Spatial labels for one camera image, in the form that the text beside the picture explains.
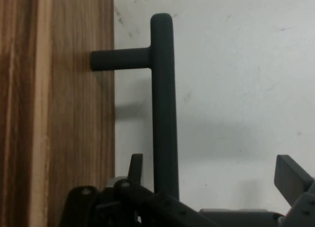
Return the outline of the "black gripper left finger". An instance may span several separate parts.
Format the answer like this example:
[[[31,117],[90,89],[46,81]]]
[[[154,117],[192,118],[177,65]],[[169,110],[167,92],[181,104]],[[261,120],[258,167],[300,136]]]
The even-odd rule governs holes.
[[[72,189],[66,198],[62,227],[202,227],[204,218],[165,195],[140,185],[142,154],[131,157],[126,178],[100,192],[93,186]]]

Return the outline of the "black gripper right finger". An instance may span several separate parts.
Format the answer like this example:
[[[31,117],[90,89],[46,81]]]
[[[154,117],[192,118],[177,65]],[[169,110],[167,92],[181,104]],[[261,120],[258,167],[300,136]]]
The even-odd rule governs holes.
[[[289,155],[277,155],[274,184],[288,204],[282,227],[315,225],[315,179]]]

